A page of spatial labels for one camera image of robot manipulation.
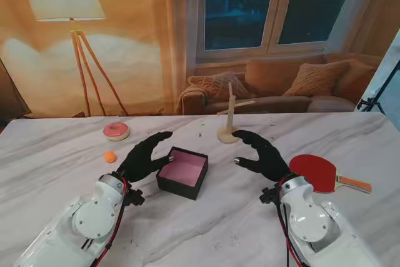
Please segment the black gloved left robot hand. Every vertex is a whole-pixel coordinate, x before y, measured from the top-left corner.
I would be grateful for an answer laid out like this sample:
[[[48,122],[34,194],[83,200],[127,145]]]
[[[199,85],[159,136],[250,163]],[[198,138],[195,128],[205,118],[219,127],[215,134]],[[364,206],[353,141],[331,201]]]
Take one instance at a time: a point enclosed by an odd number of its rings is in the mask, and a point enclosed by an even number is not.
[[[158,132],[135,145],[118,167],[117,176],[135,183],[172,162],[174,157],[169,155],[155,160],[151,158],[154,148],[160,142],[170,138],[172,133],[172,131]]]

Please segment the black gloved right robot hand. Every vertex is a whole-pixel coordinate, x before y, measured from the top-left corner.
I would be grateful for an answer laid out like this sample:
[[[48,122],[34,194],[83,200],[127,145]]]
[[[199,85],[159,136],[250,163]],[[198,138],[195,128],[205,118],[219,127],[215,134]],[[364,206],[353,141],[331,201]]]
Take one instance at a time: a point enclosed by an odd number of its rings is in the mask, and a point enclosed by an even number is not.
[[[262,136],[246,130],[237,130],[233,132],[232,135],[241,139],[244,144],[255,149],[258,155],[257,161],[236,157],[234,158],[236,165],[252,172],[260,173],[265,178],[275,183],[280,182],[291,172],[278,149]]]

